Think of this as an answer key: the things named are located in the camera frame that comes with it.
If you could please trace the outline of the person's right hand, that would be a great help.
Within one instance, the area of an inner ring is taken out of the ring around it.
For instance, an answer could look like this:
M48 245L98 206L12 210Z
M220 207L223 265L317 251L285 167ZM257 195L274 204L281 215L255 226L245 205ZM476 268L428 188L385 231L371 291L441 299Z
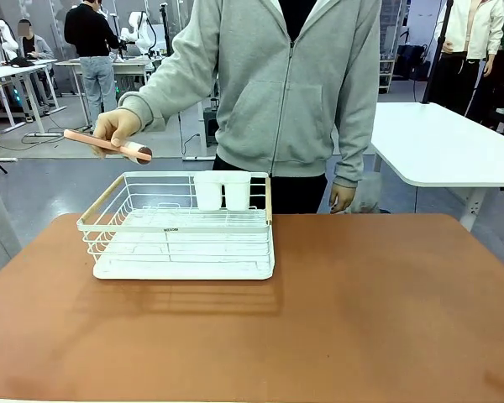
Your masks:
M93 136L109 141L113 147L120 147L140 129L139 117L129 110L119 108L98 116Z

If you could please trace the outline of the person's left hand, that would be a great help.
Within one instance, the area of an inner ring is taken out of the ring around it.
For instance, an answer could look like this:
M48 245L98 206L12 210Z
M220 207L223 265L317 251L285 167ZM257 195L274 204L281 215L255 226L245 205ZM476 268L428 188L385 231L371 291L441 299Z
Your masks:
M355 188L332 184L329 197L330 212L337 214L345 211L354 200L355 193Z

